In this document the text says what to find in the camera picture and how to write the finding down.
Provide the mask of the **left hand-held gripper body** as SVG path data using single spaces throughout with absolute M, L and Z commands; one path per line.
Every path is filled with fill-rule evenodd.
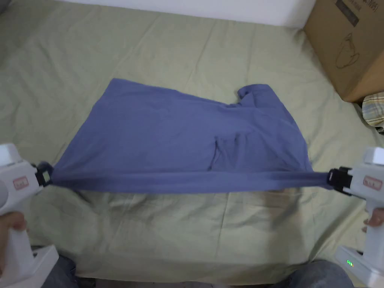
M 24 160 L 12 143 L 0 146 L 0 214 L 21 212 L 25 201 L 41 192 L 40 167 Z M 2 285 L 43 285 L 59 254 L 54 245 L 32 249 L 27 231 L 9 230 Z

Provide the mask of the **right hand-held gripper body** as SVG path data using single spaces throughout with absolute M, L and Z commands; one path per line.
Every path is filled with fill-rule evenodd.
M 352 168 L 339 167 L 342 172 L 334 190 L 366 201 L 371 216 L 384 206 L 384 149 L 367 148 L 362 163 Z M 347 246 L 338 246 L 335 259 L 368 288 L 384 286 L 384 228 L 368 227 L 362 253 Z

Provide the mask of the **person's right hand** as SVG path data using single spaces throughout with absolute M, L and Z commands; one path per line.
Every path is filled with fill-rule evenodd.
M 382 214 L 373 214 L 369 219 L 363 221 L 364 227 L 362 231 L 367 232 L 368 227 L 379 227 L 384 223 L 384 218 Z

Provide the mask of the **person's left hand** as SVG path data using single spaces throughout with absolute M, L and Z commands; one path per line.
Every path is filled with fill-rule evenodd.
M 9 230 L 25 231 L 27 221 L 20 212 L 10 212 L 0 216 L 0 274 L 5 267 L 5 251 L 8 243 Z

